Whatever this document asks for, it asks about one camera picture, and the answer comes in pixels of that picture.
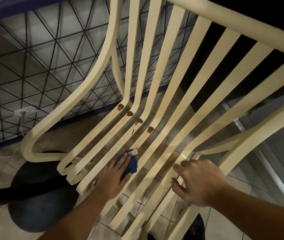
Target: chair backrest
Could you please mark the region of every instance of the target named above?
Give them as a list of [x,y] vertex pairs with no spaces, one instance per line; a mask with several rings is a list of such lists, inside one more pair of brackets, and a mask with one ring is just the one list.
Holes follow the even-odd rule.
[[[111,14],[110,25],[107,31],[107,38],[105,39],[101,55],[94,68],[85,79],[85,81],[72,93],[59,107],[57,107],[52,113],[50,113],[44,120],[36,125],[24,138],[22,142],[22,153],[24,157],[33,162],[61,160],[58,171],[62,175],[67,174],[67,180],[70,184],[79,183],[77,190],[79,193],[84,193],[89,190],[92,181],[98,176],[98,173],[103,167],[113,158],[123,146],[127,148],[139,148],[144,141],[153,133],[156,126],[159,125],[161,118],[163,117],[166,109],[171,102],[174,93],[176,92],[184,74],[186,73],[193,57],[195,56],[198,48],[200,47],[204,36],[206,35],[212,22],[218,23],[226,27],[219,41],[211,51],[207,60],[204,62],[200,71],[194,78],[192,84],[188,88],[187,92],[181,99],[179,105],[175,109],[174,113],[168,120],[165,127],[160,134],[152,142],[149,148],[140,156],[138,161],[139,171],[151,155],[155,152],[162,140],[167,136],[172,127],[176,124],[183,112],[190,105],[195,96],[199,93],[204,84],[208,81],[210,76],[216,70],[218,65],[222,62],[224,57],[231,50],[236,43],[240,35],[248,36],[256,40],[256,44],[249,50],[249,52],[243,57],[243,59],[236,65],[236,67],[229,73],[226,79],[219,85],[219,87],[212,93],[212,95],[205,101],[200,109],[194,114],[188,123],[182,128],[182,130],[173,139],[170,145],[165,149],[163,154],[157,160],[152,169],[144,177],[142,182],[137,186],[135,191],[129,197],[127,202],[120,208],[118,213],[114,216],[109,223],[110,227],[116,229],[119,224],[124,220],[134,203],[140,198],[148,185],[152,182],[153,178],[166,163],[168,158],[173,153],[177,145],[194,129],[241,81],[243,81],[274,49],[284,52],[284,31],[274,28],[270,25],[264,24],[247,16],[241,15],[227,8],[221,7],[207,0],[167,0],[172,2],[173,8],[168,23],[166,35],[161,47],[158,62],[156,64],[153,80],[151,83],[149,95],[142,115],[135,119],[135,123],[127,130],[127,132],[119,138],[115,145],[106,153],[106,155],[92,168],[91,171],[85,171],[85,166],[90,163],[93,157],[119,132],[119,130],[128,121],[132,120],[133,116],[137,113],[141,102],[141,95],[143,92],[144,81],[146,78],[150,57],[152,54],[154,37],[157,28],[157,22],[161,11],[162,0],[151,0],[148,13],[148,21],[145,30],[144,46],[141,54],[141,63],[139,66],[139,72],[136,83],[135,99],[132,106],[129,104],[129,93],[132,81],[133,62],[135,55],[136,44],[136,32],[138,27],[138,13],[140,0],[130,0],[130,14],[128,25],[128,48],[127,48],[127,66],[125,75],[125,85],[121,84],[120,73],[117,71],[118,62],[116,58],[115,38],[117,34],[117,27],[119,22],[119,10],[122,0],[111,0]],[[170,58],[180,24],[183,20],[186,10],[190,10],[198,15],[196,23],[193,27],[190,38],[186,44],[186,47],[181,55],[180,61],[176,66],[175,72],[168,85],[167,91],[161,101],[160,107],[156,112],[151,124],[145,129],[139,138],[134,142],[129,142],[130,138],[137,129],[139,129],[148,118],[152,105],[155,101],[156,93],[161,83],[165,67]],[[64,114],[66,114],[72,107],[85,95],[86,92],[93,86],[97,78],[101,74],[102,70],[108,63],[110,57],[112,70],[115,71],[115,77],[117,76],[118,86],[123,91],[123,100],[113,109],[91,132],[84,137],[84,139],[74,148],[71,152],[65,154],[33,154],[32,147],[36,140],[47,131],[54,123],[56,123]],[[251,109],[253,106],[264,100],[271,95],[277,89],[284,85],[284,64],[268,76],[261,84],[249,92],[243,97],[236,105],[234,105],[229,111],[222,115],[217,121],[200,133],[194,138],[182,151],[180,156],[176,159],[176,162],[181,162],[189,157],[191,152],[202,142],[213,136],[215,133],[223,129],[241,114]],[[121,111],[126,106],[130,106],[128,113],[120,115]],[[276,114],[275,118],[279,118],[280,114],[284,113],[280,111]],[[98,142],[96,145],[82,158],[79,162],[75,162],[73,165],[68,166],[70,162],[74,162],[73,159],[80,153],[82,149],[88,143],[92,141],[113,119],[116,117],[119,121],[112,127],[112,129]],[[243,152],[241,155],[238,153],[238,148],[243,148],[250,138],[255,138],[259,133],[264,133],[266,138],[276,130],[284,126],[284,119],[280,123],[272,123],[275,118],[269,119],[268,123],[262,123],[259,125],[262,128],[267,128],[271,125],[272,129],[264,131],[259,127],[257,130],[250,130],[241,136],[233,137],[225,142],[221,142],[218,145],[212,146],[207,149],[207,153],[214,151],[228,150],[229,153],[221,161],[221,167],[224,172],[227,173],[232,169],[236,163],[245,156]],[[125,185],[123,191],[127,188],[130,182],[134,179],[136,174],[133,174],[128,183]],[[176,173],[170,169],[157,187],[156,191],[152,194],[147,204],[144,206],[142,213],[137,216],[132,225],[122,236],[122,239],[131,239],[134,234],[140,229],[142,224],[149,219],[145,225],[144,230],[148,231],[154,224],[155,220],[161,213],[161,209],[168,203],[170,197],[172,197],[172,191],[169,190],[164,200],[160,203],[157,210],[152,214],[152,210],[157,206],[161,197],[167,192],[170,187],[171,177],[177,177]],[[116,203],[117,198],[109,201],[103,209],[101,215],[104,216],[111,207]],[[181,214],[179,220],[175,223],[171,230],[171,233],[167,235],[166,239],[181,239],[188,227],[193,222],[198,213],[199,208],[190,206],[185,209]]]

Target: electrical outlet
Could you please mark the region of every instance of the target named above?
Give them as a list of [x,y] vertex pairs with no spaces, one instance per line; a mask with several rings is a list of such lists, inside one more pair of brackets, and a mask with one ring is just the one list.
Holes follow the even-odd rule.
[[32,113],[35,113],[35,112],[38,112],[38,111],[39,110],[36,107],[28,106],[28,107],[25,107],[25,108],[17,109],[15,111],[13,111],[13,113],[22,117],[23,112],[25,112],[25,116],[27,116],[29,114],[32,114]]

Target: rust stain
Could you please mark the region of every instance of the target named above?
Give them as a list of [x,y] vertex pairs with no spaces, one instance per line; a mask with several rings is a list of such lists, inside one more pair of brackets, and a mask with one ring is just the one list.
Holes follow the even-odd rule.
[[152,131],[154,131],[154,128],[152,126],[149,126],[147,133],[151,134]]
[[122,109],[124,109],[124,105],[123,104],[119,104],[118,110],[121,111]]

